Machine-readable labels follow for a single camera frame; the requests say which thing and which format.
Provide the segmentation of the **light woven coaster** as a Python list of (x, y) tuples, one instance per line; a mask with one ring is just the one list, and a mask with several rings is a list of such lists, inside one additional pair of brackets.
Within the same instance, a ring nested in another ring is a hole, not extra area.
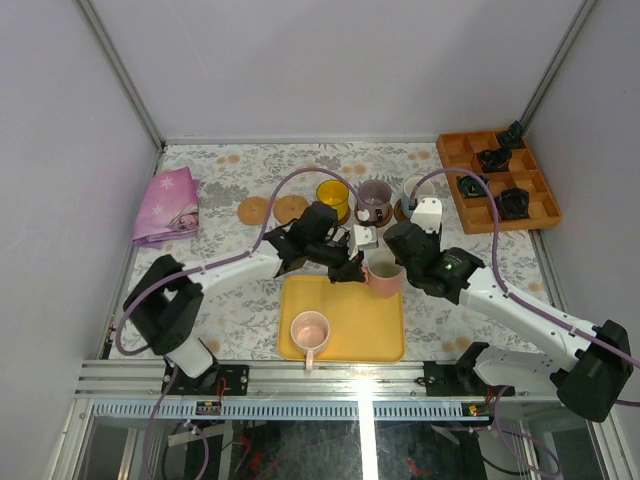
[(273, 211), (280, 224), (299, 219), (308, 208), (308, 201), (300, 195), (286, 195), (275, 201)]
[(250, 226), (260, 225), (267, 215), (268, 200), (264, 197), (252, 196), (243, 200), (237, 209), (239, 220)]

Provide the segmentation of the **cream mug pink handle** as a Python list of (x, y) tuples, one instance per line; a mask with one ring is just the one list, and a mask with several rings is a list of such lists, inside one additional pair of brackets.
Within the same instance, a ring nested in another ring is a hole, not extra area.
[(378, 249), (366, 254), (362, 269), (365, 285), (378, 297), (392, 297), (402, 288), (404, 268), (396, 263), (389, 250)]

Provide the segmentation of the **yellow glass cup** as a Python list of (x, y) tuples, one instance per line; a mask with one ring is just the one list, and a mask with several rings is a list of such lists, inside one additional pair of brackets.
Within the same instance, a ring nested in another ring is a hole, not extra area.
[(327, 180), (316, 189), (317, 200), (333, 208), (339, 220), (342, 220), (349, 209), (349, 189), (339, 180)]

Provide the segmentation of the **blue mug cream inside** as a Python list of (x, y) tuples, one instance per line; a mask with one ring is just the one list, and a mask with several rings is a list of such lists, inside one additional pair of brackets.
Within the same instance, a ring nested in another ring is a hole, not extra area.
[(436, 195), (435, 187), (430, 180), (425, 180), (419, 184), (420, 180), (420, 177), (412, 177), (404, 183), (401, 198), (401, 209), (407, 218), (411, 217), (413, 213), (411, 206), (417, 200), (421, 197)]

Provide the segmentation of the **purple mug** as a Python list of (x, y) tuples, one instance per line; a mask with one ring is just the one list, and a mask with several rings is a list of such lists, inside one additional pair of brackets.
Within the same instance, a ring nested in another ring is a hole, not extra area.
[(358, 204), (361, 202), (372, 205), (390, 203), (391, 196), (391, 188), (381, 180), (366, 180), (358, 188)]

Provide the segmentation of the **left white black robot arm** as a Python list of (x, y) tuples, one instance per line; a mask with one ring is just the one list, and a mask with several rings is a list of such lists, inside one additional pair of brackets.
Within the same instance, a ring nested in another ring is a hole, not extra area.
[(188, 387), (208, 394), (218, 385), (219, 371), (214, 354), (193, 333), (205, 296), (276, 278), (307, 262), (326, 267), (332, 283), (364, 282), (364, 251), (377, 245), (375, 230), (356, 224), (340, 238), (337, 231), (337, 213), (315, 202), (300, 218), (264, 233), (250, 250), (192, 267), (164, 255), (125, 300), (124, 318), (155, 355), (184, 374)]

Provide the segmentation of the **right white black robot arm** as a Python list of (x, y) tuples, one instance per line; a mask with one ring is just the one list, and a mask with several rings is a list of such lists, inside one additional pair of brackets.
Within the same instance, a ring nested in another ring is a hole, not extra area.
[(593, 422), (604, 421), (619, 403), (637, 366), (622, 325), (595, 325), (540, 302), (500, 280), (471, 253), (441, 249), (438, 234), (414, 223), (400, 222), (383, 238), (413, 287), (498, 321), (543, 354), (519, 352), (510, 361), (484, 347), (456, 369), (463, 392), (478, 394), (490, 384), (553, 390), (565, 407)]

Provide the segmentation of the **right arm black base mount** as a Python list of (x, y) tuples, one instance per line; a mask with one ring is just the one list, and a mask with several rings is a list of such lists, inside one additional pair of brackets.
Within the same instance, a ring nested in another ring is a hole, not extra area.
[(423, 375), (414, 382), (431, 397), (486, 397), (490, 388), (497, 394), (502, 385), (486, 383), (474, 370), (479, 355), (488, 348), (486, 342), (473, 342), (454, 364), (424, 361)]

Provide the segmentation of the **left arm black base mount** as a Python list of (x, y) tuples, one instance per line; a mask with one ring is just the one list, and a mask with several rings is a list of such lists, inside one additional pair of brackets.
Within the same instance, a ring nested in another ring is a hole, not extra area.
[(213, 365), (197, 378), (191, 378), (178, 370), (176, 380), (168, 393), (182, 396), (246, 396), (249, 374), (248, 365), (220, 364), (216, 357), (213, 357)]

